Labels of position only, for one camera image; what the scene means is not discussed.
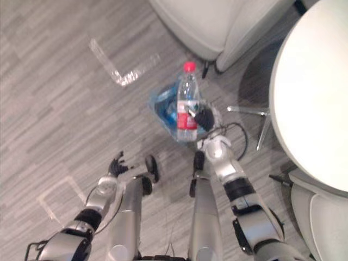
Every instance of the white armchair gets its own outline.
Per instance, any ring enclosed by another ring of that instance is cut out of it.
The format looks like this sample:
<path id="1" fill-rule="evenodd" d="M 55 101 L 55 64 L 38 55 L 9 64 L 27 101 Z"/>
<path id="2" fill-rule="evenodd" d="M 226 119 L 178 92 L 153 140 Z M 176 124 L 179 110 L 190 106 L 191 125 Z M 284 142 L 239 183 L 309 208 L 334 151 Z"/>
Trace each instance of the white armchair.
<path id="1" fill-rule="evenodd" d="M 316 261 L 348 259 L 348 192 L 324 185 L 300 169 L 289 173 L 291 203 Z"/>
<path id="2" fill-rule="evenodd" d="M 216 61 L 218 71 L 226 71 L 294 2 L 295 0 L 150 0 L 167 27 L 192 52 L 206 61 L 203 78 L 211 61 Z"/>

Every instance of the black wire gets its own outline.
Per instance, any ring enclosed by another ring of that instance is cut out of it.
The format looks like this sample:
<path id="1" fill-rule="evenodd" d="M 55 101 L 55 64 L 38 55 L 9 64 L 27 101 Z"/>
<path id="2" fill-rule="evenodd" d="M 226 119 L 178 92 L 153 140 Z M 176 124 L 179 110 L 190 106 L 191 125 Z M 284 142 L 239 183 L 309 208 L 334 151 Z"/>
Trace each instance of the black wire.
<path id="1" fill-rule="evenodd" d="M 48 243 L 48 240 L 42 240 L 42 241 L 40 241 L 38 243 L 30 243 L 27 246 L 27 252 L 26 252 L 26 255 L 24 257 L 24 261 L 28 261 L 30 249 L 32 248 L 32 246 L 35 246 L 35 250 L 38 252 L 38 254 L 36 255 L 35 260 L 39 260 L 39 256 L 40 256 L 42 250 L 44 250 L 44 247 L 46 246 L 47 243 Z"/>
<path id="2" fill-rule="evenodd" d="M 91 196 L 92 192 L 93 192 L 97 187 L 98 187 L 98 185 L 97 185 L 97 186 L 94 186 L 94 188 L 92 188 L 91 191 L 88 193 L 88 196 L 87 196 L 87 198 L 86 198 L 86 203 L 85 203 L 85 205 L 87 205 L 87 202 L 88 202 L 89 197 Z"/>
<path id="3" fill-rule="evenodd" d="M 243 126 L 237 122 L 231 122 L 229 124 L 227 124 L 227 128 L 226 128 L 226 131 L 228 131 L 230 128 L 230 126 L 238 126 L 241 131 L 243 132 L 243 135 L 244 135 L 244 140 L 245 140 L 245 145 L 244 145 L 244 149 L 243 149 L 243 152 L 241 153 L 241 155 L 237 158 L 237 161 L 240 161 L 246 154 L 246 151 L 248 149 L 248 146 L 249 146 L 249 139 L 248 139 L 248 135 L 246 134 L 246 130 L 243 128 Z"/>
<path id="4" fill-rule="evenodd" d="M 168 254 L 168 251 L 169 251 L 169 247 L 171 248 L 171 250 L 172 250 L 172 252 L 173 252 L 173 257 L 175 257 L 175 251 L 174 251 L 174 247 L 173 247 L 173 243 L 172 242 L 170 242 L 169 244 L 168 244 L 168 247 L 167 247 L 167 250 L 165 251 L 165 256 Z"/>
<path id="5" fill-rule="evenodd" d="M 111 223 L 112 220 L 115 218 L 116 214 L 119 212 L 119 210 L 120 210 L 120 208 L 121 208 L 122 200 L 123 200 L 123 199 L 121 199 L 120 205 L 119 205 L 119 207 L 117 208 L 115 214 L 112 216 L 112 218 L 106 223 L 106 225 L 105 225 L 103 228 L 101 228 L 99 231 L 97 231 L 97 232 L 95 233 L 95 235 L 101 233 L 104 229 L 106 229 L 107 226 L 110 225 L 110 223 Z"/>

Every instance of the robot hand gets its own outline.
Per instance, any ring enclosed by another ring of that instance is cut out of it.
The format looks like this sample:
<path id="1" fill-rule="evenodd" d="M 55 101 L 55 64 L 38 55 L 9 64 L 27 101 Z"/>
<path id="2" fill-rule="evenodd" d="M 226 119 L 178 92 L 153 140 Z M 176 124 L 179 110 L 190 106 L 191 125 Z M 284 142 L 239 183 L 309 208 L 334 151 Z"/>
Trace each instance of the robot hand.
<path id="1" fill-rule="evenodd" d="M 88 259 L 92 239 L 111 204 L 115 203 L 116 213 L 119 211 L 122 196 L 116 198 L 115 195 L 118 191 L 123 194 L 123 186 L 119 184 L 117 177 L 138 166 L 123 165 L 125 161 L 121 159 L 122 157 L 123 152 L 121 151 L 112 160 L 108 169 L 109 173 L 100 178 L 98 184 L 91 190 L 85 209 L 49 240 L 29 244 L 24 261 L 28 261 L 32 246 L 35 246 L 37 251 L 35 261 L 86 261 Z M 154 182 L 158 181 L 159 175 L 154 157 L 147 156 L 145 164 Z"/>

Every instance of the cable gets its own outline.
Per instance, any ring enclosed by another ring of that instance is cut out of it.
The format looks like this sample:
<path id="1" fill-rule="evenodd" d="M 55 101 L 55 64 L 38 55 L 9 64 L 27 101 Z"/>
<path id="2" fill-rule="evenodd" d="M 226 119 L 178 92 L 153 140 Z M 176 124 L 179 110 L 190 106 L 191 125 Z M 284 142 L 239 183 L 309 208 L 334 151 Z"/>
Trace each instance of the cable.
<path id="1" fill-rule="evenodd" d="M 120 202 L 120 204 L 119 204 L 119 207 L 117 208 L 116 212 L 115 212 L 114 215 L 111 217 L 111 219 L 106 223 L 106 225 L 105 225 L 103 228 L 101 228 L 99 231 L 97 231 L 97 232 L 95 233 L 95 235 L 100 234 L 104 229 L 106 229 L 107 226 L 110 225 L 110 223 L 113 221 L 113 219 L 115 218 L 116 214 L 119 212 L 119 210 L 120 210 L 120 208 L 121 208 L 122 200 L 123 200 L 123 198 L 121 199 L 121 202 Z"/>
<path id="2" fill-rule="evenodd" d="M 86 203 L 85 203 L 85 205 L 87 205 L 87 202 L 88 202 L 89 197 L 91 196 L 92 192 L 93 192 L 97 187 L 98 187 L 98 185 L 97 185 L 97 186 L 94 186 L 94 188 L 92 188 L 91 191 L 88 193 L 88 196 L 87 196 L 87 198 L 86 198 Z"/>
<path id="3" fill-rule="evenodd" d="M 27 246 L 27 252 L 26 252 L 26 255 L 24 257 L 24 261 L 28 261 L 30 249 L 32 248 L 32 246 L 35 246 L 35 250 L 38 252 L 38 254 L 36 255 L 35 260 L 39 260 L 39 256 L 40 256 L 42 250 L 44 249 L 44 247 L 46 246 L 47 243 L 48 243 L 48 240 L 43 240 L 43 241 L 40 241 L 38 243 L 30 243 Z"/>

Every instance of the gray wood-grain floor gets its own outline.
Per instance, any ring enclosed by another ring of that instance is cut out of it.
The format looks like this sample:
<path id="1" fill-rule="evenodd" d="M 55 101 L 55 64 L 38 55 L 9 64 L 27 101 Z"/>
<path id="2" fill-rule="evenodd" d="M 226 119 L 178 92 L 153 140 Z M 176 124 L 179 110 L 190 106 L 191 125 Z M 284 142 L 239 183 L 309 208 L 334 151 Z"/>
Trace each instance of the gray wood-grain floor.
<path id="1" fill-rule="evenodd" d="M 313 2 L 306 1 L 308 6 Z M 161 180 L 142 204 L 142 255 L 164 254 L 171 239 L 176 256 L 186 257 L 193 152 L 167 134 L 147 102 L 151 91 L 176 79 L 184 61 L 200 61 L 167 31 L 147 1 L 0 0 L 0 12 L 0 259 L 22 260 L 29 242 L 47 239 L 59 229 L 39 203 L 40 195 L 52 189 L 45 202 L 66 222 L 82 207 L 78 190 L 68 181 L 86 195 L 120 150 L 130 163 L 152 153 L 160 165 Z M 254 150 L 261 118 L 226 112 L 229 104 L 267 105 L 280 40 L 298 19 L 291 8 L 233 67 L 223 75 L 210 70 L 200 86 L 225 122 L 245 126 L 250 146 L 241 164 L 284 222 L 286 241 L 308 256 L 289 191 L 268 178 L 289 159 L 272 131 L 262 150 Z M 121 74 L 156 53 L 161 60 L 121 89 L 89 49 L 91 39 Z M 231 129 L 228 136 L 239 154 L 244 145 L 240 130 Z M 225 260 L 252 260 L 238 246 L 234 217 L 216 180 L 213 189 Z M 107 232 L 95 238 L 91 261 L 104 260 L 106 238 Z"/>

